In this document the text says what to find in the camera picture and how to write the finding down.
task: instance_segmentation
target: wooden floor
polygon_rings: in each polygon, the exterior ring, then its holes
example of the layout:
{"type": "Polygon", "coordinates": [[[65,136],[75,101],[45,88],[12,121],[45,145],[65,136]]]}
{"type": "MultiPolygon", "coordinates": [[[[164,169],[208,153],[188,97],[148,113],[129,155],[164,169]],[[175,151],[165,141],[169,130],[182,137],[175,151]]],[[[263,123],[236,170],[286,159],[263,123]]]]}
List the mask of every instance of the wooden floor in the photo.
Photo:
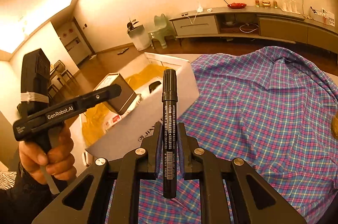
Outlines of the wooden floor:
{"type": "MultiPolygon", "coordinates": [[[[121,55],[118,50],[109,50],[98,53],[93,59],[87,60],[79,67],[75,75],[76,82],[69,83],[69,89],[63,87],[54,97],[54,103],[58,103],[77,95],[92,91],[98,83],[110,72],[117,72],[131,60],[143,52],[159,54],[214,54],[227,53],[231,55],[244,55],[265,46],[281,46],[290,49],[299,55],[315,63],[321,70],[338,76],[337,55],[323,49],[303,44],[290,44],[285,42],[269,40],[251,40],[246,38],[235,38],[227,42],[223,38],[187,38],[183,39],[181,45],[177,40],[167,40],[168,47],[162,49],[159,42],[155,42],[155,49],[151,47],[144,51],[138,51],[134,46],[121,55]]],[[[67,121],[71,125],[75,118],[67,121]]]]}

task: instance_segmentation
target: marker barcode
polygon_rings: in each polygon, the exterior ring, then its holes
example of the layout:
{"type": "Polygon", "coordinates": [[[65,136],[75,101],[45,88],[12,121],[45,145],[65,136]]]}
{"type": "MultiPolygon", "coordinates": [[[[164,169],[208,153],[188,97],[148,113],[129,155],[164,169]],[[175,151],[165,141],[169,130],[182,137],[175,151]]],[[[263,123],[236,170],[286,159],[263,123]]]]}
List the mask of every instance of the marker barcode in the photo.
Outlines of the marker barcode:
{"type": "Polygon", "coordinates": [[[172,152],[167,152],[167,179],[172,178],[172,152]]]}

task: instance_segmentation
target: finger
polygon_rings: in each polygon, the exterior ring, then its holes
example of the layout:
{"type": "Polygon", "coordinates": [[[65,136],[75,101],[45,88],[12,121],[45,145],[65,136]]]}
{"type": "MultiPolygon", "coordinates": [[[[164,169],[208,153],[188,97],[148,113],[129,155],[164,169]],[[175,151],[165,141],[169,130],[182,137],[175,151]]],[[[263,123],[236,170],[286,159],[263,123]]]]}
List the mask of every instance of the finger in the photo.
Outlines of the finger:
{"type": "Polygon", "coordinates": [[[66,142],[64,142],[60,146],[57,146],[56,148],[51,149],[47,154],[49,163],[58,163],[65,160],[72,151],[73,146],[74,142],[69,137],[66,142]]]}
{"type": "Polygon", "coordinates": [[[59,134],[59,142],[60,144],[63,144],[64,142],[67,142],[68,139],[70,138],[71,134],[70,134],[70,130],[69,127],[64,124],[62,131],[59,134]]]}
{"type": "Polygon", "coordinates": [[[75,162],[74,156],[72,154],[69,154],[69,156],[65,160],[58,163],[47,165],[46,171],[50,175],[58,175],[71,169],[74,162],[75,162]]]}
{"type": "Polygon", "coordinates": [[[72,166],[71,169],[69,169],[68,171],[55,175],[54,177],[59,180],[67,181],[67,180],[75,178],[75,176],[76,176],[76,168],[72,166]]]}
{"type": "Polygon", "coordinates": [[[41,147],[34,142],[19,143],[20,160],[26,171],[32,172],[39,169],[39,165],[47,165],[48,157],[41,147]]]}

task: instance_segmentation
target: black sleeve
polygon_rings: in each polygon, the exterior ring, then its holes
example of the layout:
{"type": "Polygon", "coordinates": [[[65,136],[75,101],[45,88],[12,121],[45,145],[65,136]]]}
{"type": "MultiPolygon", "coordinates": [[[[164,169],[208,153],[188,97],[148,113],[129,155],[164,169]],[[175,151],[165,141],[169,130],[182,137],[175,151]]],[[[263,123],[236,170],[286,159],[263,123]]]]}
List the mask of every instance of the black sleeve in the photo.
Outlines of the black sleeve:
{"type": "Polygon", "coordinates": [[[14,187],[0,190],[0,222],[30,224],[51,201],[48,185],[35,181],[19,164],[14,187]]]}

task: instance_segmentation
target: human hand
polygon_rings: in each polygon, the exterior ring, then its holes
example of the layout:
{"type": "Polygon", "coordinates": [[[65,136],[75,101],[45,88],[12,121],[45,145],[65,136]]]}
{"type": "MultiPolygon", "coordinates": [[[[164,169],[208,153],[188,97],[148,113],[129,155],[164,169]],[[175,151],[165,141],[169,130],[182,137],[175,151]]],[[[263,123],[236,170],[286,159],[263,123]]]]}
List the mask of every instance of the human hand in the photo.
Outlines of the human hand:
{"type": "Polygon", "coordinates": [[[23,168],[40,184],[47,184],[40,165],[46,166],[47,173],[59,180],[70,180],[76,175],[76,168],[73,166],[75,159],[70,153],[74,143],[66,125],[59,134],[59,143],[47,155],[34,142],[19,143],[19,155],[23,168]]]}

